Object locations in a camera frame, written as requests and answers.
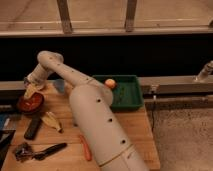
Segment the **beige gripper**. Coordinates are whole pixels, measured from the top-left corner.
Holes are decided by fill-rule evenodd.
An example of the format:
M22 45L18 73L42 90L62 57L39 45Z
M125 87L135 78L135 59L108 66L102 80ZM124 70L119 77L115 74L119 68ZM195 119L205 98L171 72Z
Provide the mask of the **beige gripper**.
M26 92L24 93L25 99L30 99L32 95L38 90L41 90L45 87L45 79L38 77L33 73L30 73L27 76L28 81L31 83L27 86Z

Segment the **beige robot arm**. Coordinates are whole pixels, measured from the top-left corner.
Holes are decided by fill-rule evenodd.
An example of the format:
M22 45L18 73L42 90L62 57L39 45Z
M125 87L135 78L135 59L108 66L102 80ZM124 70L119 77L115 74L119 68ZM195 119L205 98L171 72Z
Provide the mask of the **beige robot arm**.
M65 65L60 53L40 51L37 60L27 81L43 87L57 73L73 86L71 112L101 171L150 171L110 109L113 93L107 86Z

